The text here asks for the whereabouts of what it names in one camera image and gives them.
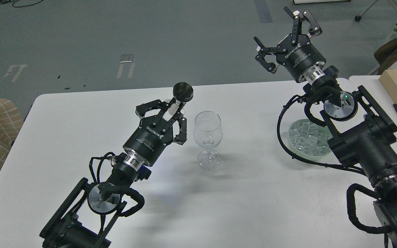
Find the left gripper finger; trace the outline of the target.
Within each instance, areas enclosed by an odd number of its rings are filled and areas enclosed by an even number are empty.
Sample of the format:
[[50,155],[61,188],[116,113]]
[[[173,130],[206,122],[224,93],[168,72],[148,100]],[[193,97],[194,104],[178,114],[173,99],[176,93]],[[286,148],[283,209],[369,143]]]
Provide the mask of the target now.
[[[181,113],[181,110],[171,111],[171,118],[162,126],[162,142],[164,145],[170,145],[171,143],[177,143],[183,145],[186,142],[186,118]],[[179,125],[179,133],[173,135],[172,126],[177,122]]]
[[[170,129],[172,128],[172,117],[164,119],[164,115],[168,113],[172,105],[172,99],[153,100],[148,103],[138,105],[136,107],[136,115],[139,117],[138,129],[145,129],[147,126],[150,129]],[[150,111],[158,111],[154,115],[145,116]]]

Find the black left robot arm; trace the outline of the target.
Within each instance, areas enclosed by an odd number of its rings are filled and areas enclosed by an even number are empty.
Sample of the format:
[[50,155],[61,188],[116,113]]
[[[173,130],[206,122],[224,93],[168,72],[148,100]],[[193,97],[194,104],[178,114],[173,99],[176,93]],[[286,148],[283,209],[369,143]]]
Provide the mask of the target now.
[[[44,248],[107,248],[106,235],[119,217],[129,217],[145,204],[131,188],[148,179],[156,160],[171,143],[186,142],[186,118],[182,108],[191,97],[154,100],[136,107],[140,118],[135,132],[123,145],[124,152],[108,152],[89,162],[93,182],[82,178],[40,232]],[[78,220],[77,212],[87,202],[100,216],[100,230],[93,232]]]

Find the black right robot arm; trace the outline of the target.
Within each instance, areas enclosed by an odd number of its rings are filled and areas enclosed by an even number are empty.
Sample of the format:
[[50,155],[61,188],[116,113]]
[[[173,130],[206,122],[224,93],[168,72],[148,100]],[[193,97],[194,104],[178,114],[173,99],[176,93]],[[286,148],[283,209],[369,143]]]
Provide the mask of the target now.
[[[291,33],[275,47],[266,47],[257,37],[256,60],[274,74],[282,65],[296,83],[306,83],[304,95],[295,95],[283,106],[277,121],[277,138],[293,159],[326,168],[366,176],[372,186],[352,184],[346,193],[348,218],[356,228],[369,234],[383,234],[384,246],[397,248],[397,154],[391,147],[397,126],[365,89],[346,92],[337,82],[338,69],[324,65],[326,59],[310,41],[322,33],[309,10],[291,11]],[[309,121],[326,127],[332,138],[328,146],[339,164],[310,161],[290,151],[282,141],[280,125],[285,112],[295,102],[304,103]]]

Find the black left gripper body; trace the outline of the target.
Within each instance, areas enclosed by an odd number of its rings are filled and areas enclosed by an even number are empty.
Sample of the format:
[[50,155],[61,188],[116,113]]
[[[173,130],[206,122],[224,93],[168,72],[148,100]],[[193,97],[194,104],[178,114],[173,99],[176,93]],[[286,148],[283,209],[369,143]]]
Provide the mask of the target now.
[[166,146],[173,142],[172,128],[165,127],[165,119],[160,119],[155,126],[153,123],[154,117],[141,119],[138,128],[123,145],[125,151],[133,150],[142,157],[148,167],[153,166]]

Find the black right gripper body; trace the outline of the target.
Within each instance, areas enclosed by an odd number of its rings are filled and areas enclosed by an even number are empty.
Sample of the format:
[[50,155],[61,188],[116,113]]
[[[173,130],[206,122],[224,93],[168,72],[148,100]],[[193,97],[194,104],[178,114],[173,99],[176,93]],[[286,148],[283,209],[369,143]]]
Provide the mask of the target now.
[[305,34],[298,34],[297,40],[293,43],[293,35],[287,35],[277,46],[279,51],[286,50],[283,53],[277,53],[277,62],[284,66],[292,78],[302,83],[304,73],[312,66],[323,68],[326,58],[311,44],[310,39]]

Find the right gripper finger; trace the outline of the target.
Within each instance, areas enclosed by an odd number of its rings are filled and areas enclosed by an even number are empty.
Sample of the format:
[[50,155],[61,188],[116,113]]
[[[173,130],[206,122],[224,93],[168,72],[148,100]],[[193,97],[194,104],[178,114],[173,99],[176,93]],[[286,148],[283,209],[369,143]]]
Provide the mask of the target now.
[[276,63],[267,62],[266,55],[284,54],[288,52],[288,49],[281,47],[265,47],[258,37],[254,37],[254,41],[258,45],[257,47],[258,55],[255,57],[256,61],[260,63],[260,65],[263,66],[263,68],[265,68],[266,71],[268,71],[271,74],[275,74],[277,72]]
[[284,7],[284,10],[293,19],[292,32],[290,33],[291,44],[297,44],[298,36],[302,34],[301,29],[303,21],[308,21],[310,23],[308,38],[315,37],[323,33],[320,25],[309,10],[304,10],[303,12],[296,10],[292,12],[288,7]]

